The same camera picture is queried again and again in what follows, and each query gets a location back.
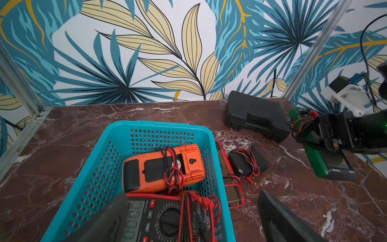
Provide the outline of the red grey multimeter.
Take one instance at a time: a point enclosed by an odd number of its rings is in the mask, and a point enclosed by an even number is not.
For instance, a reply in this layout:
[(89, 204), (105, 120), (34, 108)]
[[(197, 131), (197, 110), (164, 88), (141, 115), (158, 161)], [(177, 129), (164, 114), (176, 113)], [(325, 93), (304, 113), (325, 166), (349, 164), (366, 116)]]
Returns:
[(178, 196), (128, 194), (124, 242), (217, 242), (218, 199), (195, 191)]

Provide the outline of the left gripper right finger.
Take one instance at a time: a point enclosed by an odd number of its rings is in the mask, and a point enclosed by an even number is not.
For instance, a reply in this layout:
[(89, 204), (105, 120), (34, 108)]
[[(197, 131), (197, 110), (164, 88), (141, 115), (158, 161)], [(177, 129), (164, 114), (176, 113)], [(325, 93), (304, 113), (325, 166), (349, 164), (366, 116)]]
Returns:
[(257, 206), (267, 242), (325, 241), (268, 191), (260, 191)]

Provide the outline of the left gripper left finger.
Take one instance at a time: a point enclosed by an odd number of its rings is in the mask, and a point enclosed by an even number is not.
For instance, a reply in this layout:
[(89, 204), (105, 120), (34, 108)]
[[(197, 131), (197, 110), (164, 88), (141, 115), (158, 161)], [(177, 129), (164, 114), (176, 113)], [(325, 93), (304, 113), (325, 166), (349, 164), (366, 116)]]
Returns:
[(65, 241), (120, 242), (124, 237), (128, 212), (129, 200), (125, 193), (120, 193)]

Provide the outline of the green multimeter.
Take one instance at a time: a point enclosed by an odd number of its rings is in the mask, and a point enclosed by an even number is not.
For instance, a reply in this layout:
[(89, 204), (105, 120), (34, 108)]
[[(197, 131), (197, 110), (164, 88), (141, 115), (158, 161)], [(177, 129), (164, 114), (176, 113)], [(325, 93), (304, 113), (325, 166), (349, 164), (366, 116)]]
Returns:
[(318, 113), (305, 108), (293, 107), (288, 113), (288, 125), (292, 137), (302, 144), (306, 156), (317, 177), (329, 180), (353, 180), (357, 173), (343, 151), (330, 151), (322, 139)]

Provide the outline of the small orange clamp meter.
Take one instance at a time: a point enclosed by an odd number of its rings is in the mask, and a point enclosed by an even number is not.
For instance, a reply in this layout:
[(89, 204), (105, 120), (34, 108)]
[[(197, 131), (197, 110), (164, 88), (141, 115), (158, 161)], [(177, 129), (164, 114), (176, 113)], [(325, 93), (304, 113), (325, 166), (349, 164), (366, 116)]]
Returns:
[(180, 192), (206, 177), (201, 152), (196, 144), (158, 148), (125, 160), (123, 191), (129, 193)]

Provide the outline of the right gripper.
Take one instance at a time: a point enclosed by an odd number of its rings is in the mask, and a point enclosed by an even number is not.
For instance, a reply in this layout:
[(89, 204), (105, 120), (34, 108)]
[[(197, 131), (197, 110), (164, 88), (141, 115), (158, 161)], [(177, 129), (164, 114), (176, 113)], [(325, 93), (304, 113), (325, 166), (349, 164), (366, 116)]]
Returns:
[(347, 150), (359, 154), (387, 152), (387, 111), (356, 118), (352, 112), (318, 117), (323, 146), (329, 151)]

